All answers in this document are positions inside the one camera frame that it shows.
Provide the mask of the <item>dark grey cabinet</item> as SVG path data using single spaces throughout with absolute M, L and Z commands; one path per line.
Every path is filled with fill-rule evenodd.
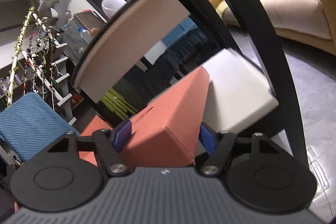
M 67 46 L 64 54 L 77 65 L 86 48 L 93 39 L 91 31 L 95 28 L 102 28 L 106 21 L 101 19 L 99 14 L 91 10 L 85 10 L 74 14 L 73 18 L 63 27 L 62 43 Z

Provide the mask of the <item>grey wall shelving unit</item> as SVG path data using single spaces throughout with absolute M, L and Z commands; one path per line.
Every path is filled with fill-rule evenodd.
M 13 102 L 17 101 L 21 96 L 31 91 L 33 86 L 33 71 L 26 65 L 24 59 L 17 62 L 18 70 L 15 72 L 13 82 Z M 11 64 L 1 69 L 1 111 L 7 108 L 7 95 L 10 84 L 10 68 Z

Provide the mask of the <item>white ladder shelf with garland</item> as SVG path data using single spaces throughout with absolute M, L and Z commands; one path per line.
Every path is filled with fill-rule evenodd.
M 19 24 L 10 68 L 10 84 L 7 107 L 13 104 L 13 82 L 18 70 L 17 62 L 24 59 L 33 71 L 33 86 L 30 92 L 39 95 L 70 125 L 76 122 L 72 113 L 67 72 L 67 46 L 62 43 L 66 22 L 66 0 L 28 0 L 28 8 Z

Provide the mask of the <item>white plastic jug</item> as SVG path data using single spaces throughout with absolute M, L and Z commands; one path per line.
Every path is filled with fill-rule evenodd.
M 101 8 L 104 14 L 111 19 L 116 12 L 118 12 L 128 0 L 102 0 Z

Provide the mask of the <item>white dining table black legs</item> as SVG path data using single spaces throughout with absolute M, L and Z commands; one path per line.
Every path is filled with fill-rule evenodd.
M 219 47 L 238 47 L 209 0 L 130 0 L 93 38 L 73 71 L 72 86 L 97 103 L 188 16 Z

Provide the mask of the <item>pink box lid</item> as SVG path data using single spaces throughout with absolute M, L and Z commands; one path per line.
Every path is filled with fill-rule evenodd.
M 121 158 L 127 166 L 183 167 L 195 162 L 210 76 L 193 70 L 131 118 Z

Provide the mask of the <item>blue knitted blanket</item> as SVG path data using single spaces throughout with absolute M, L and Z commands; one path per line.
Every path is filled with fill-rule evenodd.
M 79 134 L 36 93 L 27 93 L 1 112 L 1 138 L 24 162 L 70 131 Z

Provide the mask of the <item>dark teal skirted chair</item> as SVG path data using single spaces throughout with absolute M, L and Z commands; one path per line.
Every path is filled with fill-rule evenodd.
M 134 66 L 124 79 L 131 84 L 140 84 L 149 89 L 164 89 L 177 73 L 179 64 L 194 53 L 208 54 L 218 49 L 217 43 L 210 40 L 196 24 L 194 16 L 189 16 L 171 30 L 162 42 L 167 49 L 146 71 Z

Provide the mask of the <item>clear water bottle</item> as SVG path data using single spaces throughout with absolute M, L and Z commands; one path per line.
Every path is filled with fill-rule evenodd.
M 77 42 L 83 47 L 88 47 L 92 41 L 91 33 L 82 27 L 79 27 L 77 31 L 79 33 Z

